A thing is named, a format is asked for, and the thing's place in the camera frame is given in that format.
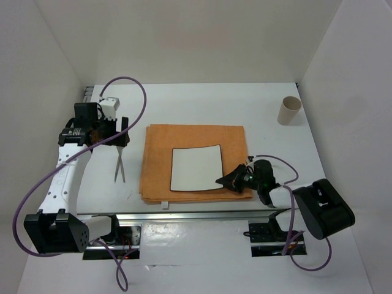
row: white wall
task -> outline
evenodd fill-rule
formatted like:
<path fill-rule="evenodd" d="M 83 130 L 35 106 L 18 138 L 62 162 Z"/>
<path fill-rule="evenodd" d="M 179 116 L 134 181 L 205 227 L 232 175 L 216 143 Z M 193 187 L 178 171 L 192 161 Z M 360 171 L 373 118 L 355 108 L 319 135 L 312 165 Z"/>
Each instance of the white wall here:
<path fill-rule="evenodd" d="M 27 256 L 10 221 L 55 166 L 58 134 L 83 88 L 33 1 L 0 1 L 0 28 L 0 292 L 16 293 Z M 22 215 L 35 212 L 44 195 L 39 189 Z"/>
<path fill-rule="evenodd" d="M 341 0 L 36 0 L 85 85 L 299 81 Z"/>
<path fill-rule="evenodd" d="M 300 83 L 325 173 L 356 208 L 375 293 L 389 292 L 392 263 L 391 32 L 385 0 L 343 0 Z"/>

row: cup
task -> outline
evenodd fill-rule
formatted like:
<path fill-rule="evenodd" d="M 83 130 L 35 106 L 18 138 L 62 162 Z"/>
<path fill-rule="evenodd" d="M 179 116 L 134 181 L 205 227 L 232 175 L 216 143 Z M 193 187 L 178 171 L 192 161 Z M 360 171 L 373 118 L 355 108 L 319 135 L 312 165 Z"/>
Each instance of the cup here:
<path fill-rule="evenodd" d="M 283 126 L 287 126 L 291 123 L 294 116 L 299 112 L 302 107 L 301 101 L 293 96 L 287 96 L 283 98 L 281 109 L 277 116 L 277 121 Z"/>

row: brown cloth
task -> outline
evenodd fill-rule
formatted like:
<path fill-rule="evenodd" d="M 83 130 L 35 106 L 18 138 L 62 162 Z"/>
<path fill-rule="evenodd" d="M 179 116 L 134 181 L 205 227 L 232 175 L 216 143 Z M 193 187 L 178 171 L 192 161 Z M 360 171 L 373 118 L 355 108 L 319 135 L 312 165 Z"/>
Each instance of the brown cloth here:
<path fill-rule="evenodd" d="M 197 148 L 220 145 L 224 175 L 244 163 L 247 146 L 243 127 L 188 126 L 152 124 L 146 129 L 145 150 L 140 177 L 141 198 L 146 202 L 196 202 L 252 198 L 227 189 L 200 192 L 170 190 L 173 148 Z"/>

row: purple cable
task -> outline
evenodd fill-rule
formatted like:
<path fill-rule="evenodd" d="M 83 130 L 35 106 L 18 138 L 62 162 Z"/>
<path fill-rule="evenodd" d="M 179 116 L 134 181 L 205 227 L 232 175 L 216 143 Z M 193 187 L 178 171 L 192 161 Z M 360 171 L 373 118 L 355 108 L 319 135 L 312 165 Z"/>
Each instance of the purple cable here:
<path fill-rule="evenodd" d="M 66 164 L 68 164 L 69 162 L 73 161 L 75 158 L 77 158 L 78 156 L 82 155 L 83 153 L 85 153 L 85 152 L 87 152 L 87 151 L 90 151 L 90 150 L 93 150 L 95 147 L 98 147 L 99 145 L 102 145 L 102 144 L 105 144 L 105 143 L 107 143 L 107 142 L 109 142 L 109 141 L 112 141 L 112 140 L 114 140 L 115 138 L 118 138 L 119 136 L 121 136 L 122 134 L 128 132 L 131 128 L 134 127 L 134 125 L 136 125 L 136 124 L 139 122 L 141 116 L 143 116 L 143 113 L 145 112 L 146 105 L 147 105 L 147 94 L 146 94 L 146 90 L 144 89 L 143 85 L 142 85 L 138 80 L 136 80 L 136 79 L 134 79 L 134 78 L 131 78 L 131 77 L 117 77 L 117 78 L 114 78 L 114 79 L 110 80 L 110 81 L 104 86 L 104 88 L 102 89 L 102 91 L 101 91 L 101 93 L 99 94 L 99 96 L 102 97 L 102 95 L 104 94 L 105 90 L 106 90 L 106 89 L 108 88 L 108 86 L 109 86 L 110 84 L 112 84 L 114 81 L 123 80 L 123 79 L 125 79 L 125 80 L 131 80 L 131 81 L 135 82 L 135 83 L 140 87 L 141 91 L 143 92 L 143 99 L 144 99 L 144 101 L 143 101 L 143 108 L 141 109 L 141 111 L 140 111 L 138 117 L 135 119 L 135 121 L 134 121 L 129 127 L 127 127 L 126 129 L 122 130 L 120 133 L 118 133 L 118 134 L 116 134 L 116 135 L 114 135 L 114 136 L 111 136 L 111 137 L 109 137 L 109 138 L 106 138 L 106 139 L 104 139 L 104 140 L 102 140 L 102 141 L 100 141 L 100 142 L 98 142 L 98 143 L 96 143 L 96 144 L 93 144 L 93 145 L 91 145 L 90 147 L 87 147 L 86 149 L 83 149 L 82 151 L 80 151 L 80 152 L 76 153 L 75 155 L 71 156 L 70 158 L 68 158 L 68 159 L 65 161 L 65 163 L 59 165 L 59 166 L 56 167 L 53 171 L 51 171 L 49 174 L 47 174 L 46 176 L 44 176 L 44 177 L 43 177 L 37 184 L 35 184 L 35 185 L 29 190 L 29 192 L 23 197 L 22 201 L 20 202 L 20 204 L 19 204 L 18 207 L 17 207 L 17 210 L 16 210 L 15 214 L 13 215 L 13 219 L 12 219 L 12 234 L 13 234 L 13 237 L 14 237 L 15 241 L 17 242 L 18 246 L 19 246 L 23 251 L 25 251 L 27 254 L 30 254 L 30 255 L 36 256 L 36 257 L 52 257 L 52 256 L 57 256 L 57 255 L 58 255 L 58 254 L 39 254 L 39 253 L 35 253 L 35 252 L 29 250 L 25 245 L 23 245 L 22 242 L 21 242 L 20 239 L 19 239 L 18 232 L 17 232 L 17 220 L 18 220 L 18 216 L 19 216 L 19 214 L 20 214 L 20 211 L 21 211 L 23 205 L 25 205 L 27 199 L 31 196 L 31 194 L 32 194 L 39 186 L 41 186 L 48 178 L 52 177 L 52 176 L 55 175 L 60 169 L 62 169 L 63 167 L 65 167 Z"/>
<path fill-rule="evenodd" d="M 291 164 L 289 164 L 287 161 L 284 161 L 283 159 L 281 159 L 279 157 L 272 156 L 272 155 L 256 155 L 255 157 L 269 157 L 269 158 L 273 158 L 273 159 L 279 160 L 279 161 L 283 162 L 285 165 L 287 165 L 288 167 L 290 167 L 295 172 L 295 178 L 291 179 L 290 181 L 284 182 L 283 186 L 282 186 L 283 188 L 286 188 L 289 191 L 290 199 L 291 199 L 291 206 L 292 206 L 291 207 L 292 213 L 291 213 L 291 216 L 290 216 L 290 225 L 288 226 L 287 239 L 286 239 L 286 243 L 284 244 L 284 247 L 283 247 L 283 250 L 282 250 L 282 255 L 286 255 L 288 247 L 289 247 L 289 245 L 291 243 L 290 242 L 290 238 L 291 238 L 291 235 L 293 233 L 294 214 L 295 214 L 294 194 L 293 194 L 292 189 L 290 187 L 288 187 L 287 184 L 295 182 L 300 177 L 300 175 L 298 174 L 297 170 Z"/>
<path fill-rule="evenodd" d="M 99 240 L 95 240 L 94 242 L 97 242 L 97 243 L 99 243 L 100 245 L 102 245 L 102 246 L 107 250 L 107 252 L 109 252 L 110 256 L 112 257 L 112 259 L 113 259 L 113 260 L 115 261 L 115 263 L 117 264 L 116 280 L 117 280 L 118 287 L 120 287 L 120 289 L 121 289 L 122 291 L 127 292 L 127 291 L 128 291 L 128 279 L 127 279 L 127 276 L 126 276 L 126 274 L 125 274 L 123 268 L 121 267 L 121 264 L 123 263 L 123 261 L 125 260 L 125 258 L 126 258 L 129 254 L 135 252 L 136 249 L 130 250 L 129 252 L 127 252 L 126 255 L 124 255 L 123 257 L 121 257 L 121 260 L 120 260 L 120 261 L 118 261 L 116 255 L 113 253 L 113 251 L 110 250 L 110 248 L 109 248 L 104 242 L 101 242 L 101 241 L 99 241 Z M 119 272 L 121 273 L 122 278 L 124 279 L 125 287 L 123 287 L 123 285 L 121 285 L 120 278 L 119 278 L 119 276 L 118 276 L 118 273 L 119 273 Z"/>
<path fill-rule="evenodd" d="M 294 235 L 293 238 L 291 238 L 290 243 L 293 242 L 294 240 L 296 240 L 299 236 L 301 236 L 304 233 L 304 231 L 300 231 L 297 234 Z M 299 267 L 301 270 L 304 271 L 320 271 L 322 270 L 324 267 L 326 267 L 329 262 L 331 261 L 332 258 L 332 245 L 331 242 L 329 241 L 328 237 L 325 238 L 326 243 L 328 244 L 328 249 L 329 249 L 329 253 L 328 253 L 328 258 L 326 259 L 325 263 L 323 265 L 320 265 L 318 268 L 304 268 L 303 266 L 297 264 L 297 262 L 294 260 L 294 252 L 299 248 L 299 246 L 295 247 L 294 249 L 291 250 L 290 252 L 290 258 L 292 259 L 292 262 Z"/>

